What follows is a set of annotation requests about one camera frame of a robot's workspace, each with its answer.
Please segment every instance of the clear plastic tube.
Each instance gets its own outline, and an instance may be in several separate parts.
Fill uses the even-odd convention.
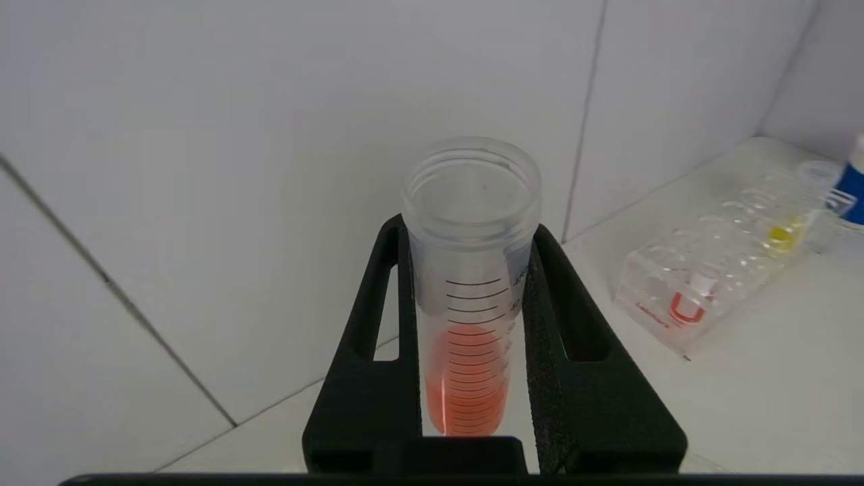
[[[421,369],[429,416],[445,435],[491,435],[503,418],[539,216],[537,165],[491,138],[435,144],[405,180]]]

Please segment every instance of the test tube rack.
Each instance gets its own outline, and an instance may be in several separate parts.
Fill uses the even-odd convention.
[[[775,169],[630,253],[616,301],[687,357],[699,338],[785,268],[829,250],[842,231],[840,216],[854,205],[846,193]],[[701,275],[705,265],[716,274]]]
[[[543,225],[531,251],[523,321],[541,473],[676,472],[686,437]],[[399,357],[374,361],[394,265]],[[515,438],[422,436],[415,305],[408,233],[396,216],[375,242],[303,433],[309,471],[527,474]]]

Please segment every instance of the panel seam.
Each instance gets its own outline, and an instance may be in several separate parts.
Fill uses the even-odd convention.
[[[237,426],[237,421],[235,421],[231,415],[228,414],[228,411],[220,404],[216,398],[210,393],[204,384],[199,380],[197,376],[192,372],[192,369],[180,358],[180,356],[171,348],[167,341],[159,334],[159,331],[153,327],[153,324],[150,320],[141,312],[138,306],[132,301],[129,295],[117,284],[117,282],[111,278],[111,275],[108,274],[108,271],[93,257],[90,250],[88,250],[83,243],[72,233],[72,230],[60,220],[60,217],[47,205],[47,203],[39,196],[39,194],[35,191],[33,186],[30,185],[29,182],[21,175],[21,173],[12,165],[12,162],[4,156],[0,154],[0,169],[6,174],[6,176],[23,192],[24,196],[32,203],[36,210],[39,211],[42,216],[44,216],[51,226],[60,233],[60,236],[67,242],[69,246],[84,260],[86,265],[99,277],[105,287],[108,288],[108,291],[116,298],[121,305],[126,309],[126,311],[132,316],[132,318],[144,329],[145,332],[150,334],[150,336],[168,353],[168,357],[174,361],[174,363],[180,367],[180,370],[189,378],[192,383],[195,385],[198,390],[204,394],[204,397],[207,401],[210,402],[211,405],[219,412],[222,417],[231,424],[231,427]]]
[[[801,36],[798,37],[798,41],[795,44],[795,49],[792,50],[792,54],[789,56],[789,60],[786,62],[785,69],[783,70],[783,74],[780,76],[780,80],[777,82],[777,85],[774,87],[774,93],[771,96],[771,103],[768,104],[768,108],[765,110],[765,113],[762,115],[762,118],[759,120],[759,124],[756,125],[756,132],[753,134],[755,137],[767,137],[765,134],[765,123],[767,123],[768,118],[771,116],[771,113],[774,111],[774,108],[777,106],[777,102],[780,99],[780,94],[784,91],[786,85],[789,84],[790,74],[792,69],[795,67],[795,64],[798,61],[798,58],[801,56],[801,53],[804,51],[804,47],[807,44],[807,38],[810,36],[810,32],[813,30],[813,26],[816,25],[816,19],[819,17],[819,13],[822,11],[822,0],[816,0],[816,5],[813,7],[813,11],[810,12],[810,17],[807,19],[807,23],[804,25],[802,29]]]
[[[579,166],[582,162],[582,148],[585,145],[585,131],[588,129],[588,114],[591,110],[591,100],[594,96],[594,79],[597,77],[597,65],[600,60],[600,44],[603,40],[603,30],[606,26],[606,9],[608,0],[603,0],[600,7],[600,18],[597,20],[597,32],[594,33],[594,53],[591,56],[591,72],[588,76],[588,86],[585,89],[585,99],[582,102],[582,123],[579,127],[579,139],[576,142],[576,157],[573,162],[573,177],[570,179],[570,191],[567,198],[567,209],[564,212],[564,232],[560,242],[567,241],[567,233],[570,230],[570,217],[573,212],[573,202],[576,192],[576,178]]]

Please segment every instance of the yellow liquid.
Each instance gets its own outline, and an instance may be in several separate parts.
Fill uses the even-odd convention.
[[[785,227],[777,225],[768,233],[768,246],[774,252],[772,256],[780,256],[794,250],[801,242],[802,217],[793,216]]]

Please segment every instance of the white surface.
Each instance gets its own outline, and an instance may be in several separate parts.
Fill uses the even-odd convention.
[[[762,132],[835,160],[864,131],[864,3],[822,0]]]
[[[814,5],[610,0],[567,238],[751,137]]]
[[[864,239],[811,255],[697,343],[687,362],[613,302],[625,256],[676,221],[813,154],[746,141],[568,243],[600,310],[689,440],[734,472],[864,472]]]
[[[519,146],[562,234],[600,6],[10,0],[0,150],[242,420],[324,375],[416,149]]]
[[[0,484],[148,471],[228,422],[0,172]]]

